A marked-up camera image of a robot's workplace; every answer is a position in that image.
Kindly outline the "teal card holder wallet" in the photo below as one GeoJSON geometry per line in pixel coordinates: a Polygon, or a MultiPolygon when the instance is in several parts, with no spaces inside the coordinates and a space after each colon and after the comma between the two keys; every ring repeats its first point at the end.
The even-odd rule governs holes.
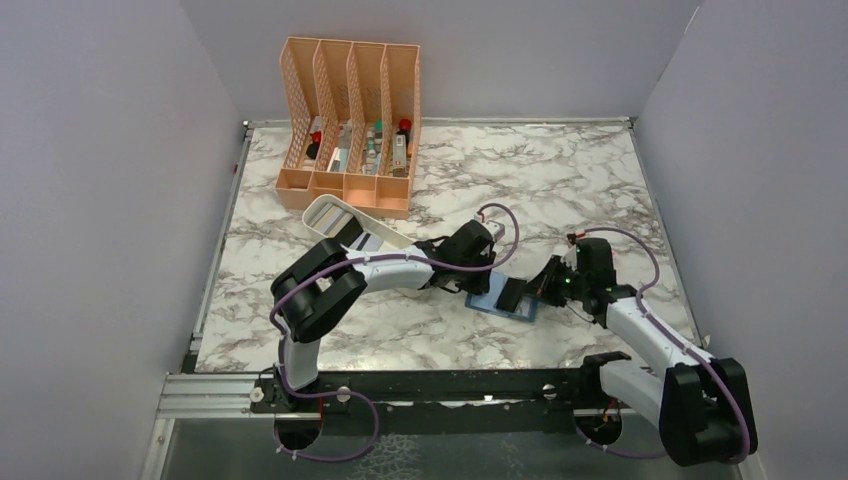
{"type": "Polygon", "coordinates": [[[526,293],[528,281],[492,272],[489,291],[466,296],[465,307],[478,312],[533,323],[538,310],[538,301],[526,293]]]}

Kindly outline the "black credit card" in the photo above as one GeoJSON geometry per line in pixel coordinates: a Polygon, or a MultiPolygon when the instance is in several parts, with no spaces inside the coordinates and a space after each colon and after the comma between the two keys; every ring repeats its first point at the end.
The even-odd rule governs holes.
{"type": "Polygon", "coordinates": [[[507,277],[499,294],[495,307],[503,312],[515,313],[524,297],[527,281],[507,277]]]}

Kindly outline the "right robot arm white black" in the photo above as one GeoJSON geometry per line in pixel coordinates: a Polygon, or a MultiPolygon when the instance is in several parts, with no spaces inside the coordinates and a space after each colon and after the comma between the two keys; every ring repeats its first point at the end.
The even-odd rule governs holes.
{"type": "Polygon", "coordinates": [[[642,289],[619,282],[607,240],[584,234],[568,240],[567,254],[552,256],[525,295],[550,306],[579,303],[646,364],[621,352],[585,358],[579,398],[592,407],[625,403],[657,428],[665,455],[679,466],[741,462],[755,453],[744,367],[688,341],[650,309],[642,289]]]}

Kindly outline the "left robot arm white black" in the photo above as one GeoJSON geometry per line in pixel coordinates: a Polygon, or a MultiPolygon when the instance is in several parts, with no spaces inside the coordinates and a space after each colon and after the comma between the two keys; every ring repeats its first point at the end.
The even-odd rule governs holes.
{"type": "Polygon", "coordinates": [[[486,293],[497,237],[470,220],[450,236],[385,252],[352,250],[335,238],[315,244],[272,282],[272,325],[282,339],[276,396],[298,411],[313,401],[321,338],[363,295],[383,290],[445,289],[486,293]]]}

